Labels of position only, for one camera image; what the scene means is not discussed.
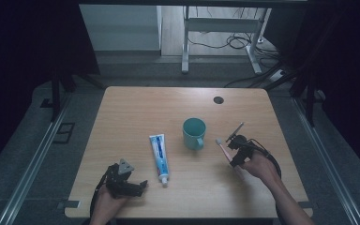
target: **wooden table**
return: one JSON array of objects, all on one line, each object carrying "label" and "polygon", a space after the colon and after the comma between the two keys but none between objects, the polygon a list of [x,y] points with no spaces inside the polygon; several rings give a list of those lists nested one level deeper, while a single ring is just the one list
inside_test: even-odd
[{"label": "wooden table", "polygon": [[[224,98],[216,104],[214,97]],[[204,148],[183,145],[189,117],[205,121]],[[130,183],[148,180],[139,198],[119,218],[275,218],[266,186],[243,171],[242,181],[215,139],[223,142],[241,122],[238,134],[256,139],[277,159],[282,180],[298,202],[308,197],[267,93],[262,89],[109,87],[106,90],[66,208],[70,218],[88,218],[94,188],[107,167],[124,158],[135,171]],[[158,181],[150,135],[165,134],[170,169],[168,187]]]}]

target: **toothpaste tube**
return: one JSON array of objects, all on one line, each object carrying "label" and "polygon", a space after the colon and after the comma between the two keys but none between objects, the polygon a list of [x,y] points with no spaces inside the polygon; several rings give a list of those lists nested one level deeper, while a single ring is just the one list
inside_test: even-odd
[{"label": "toothpaste tube", "polygon": [[158,134],[150,136],[150,141],[156,159],[158,178],[162,182],[162,185],[166,187],[168,186],[169,168],[165,151],[165,135]]}]

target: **teal mug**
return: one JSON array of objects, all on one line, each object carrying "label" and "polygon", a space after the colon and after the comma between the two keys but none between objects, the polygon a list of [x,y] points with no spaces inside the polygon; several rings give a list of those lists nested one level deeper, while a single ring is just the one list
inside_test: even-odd
[{"label": "teal mug", "polygon": [[189,118],[183,124],[184,145],[191,150],[203,149],[206,124],[202,119]]}]

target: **mug handle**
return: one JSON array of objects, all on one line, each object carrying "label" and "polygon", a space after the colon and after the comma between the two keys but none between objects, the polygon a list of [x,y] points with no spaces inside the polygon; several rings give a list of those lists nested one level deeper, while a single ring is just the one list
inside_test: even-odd
[{"label": "mug handle", "polygon": [[199,138],[199,139],[197,139],[197,142],[198,142],[198,148],[199,149],[203,148],[203,139]]}]

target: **dark curtain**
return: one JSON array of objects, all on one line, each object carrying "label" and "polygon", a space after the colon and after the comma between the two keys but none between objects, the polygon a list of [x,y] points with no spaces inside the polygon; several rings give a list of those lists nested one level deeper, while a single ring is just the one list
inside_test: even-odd
[{"label": "dark curtain", "polygon": [[78,3],[0,1],[0,152],[54,71],[99,74]]},{"label": "dark curtain", "polygon": [[360,1],[349,3],[317,64],[323,109],[360,157]]}]

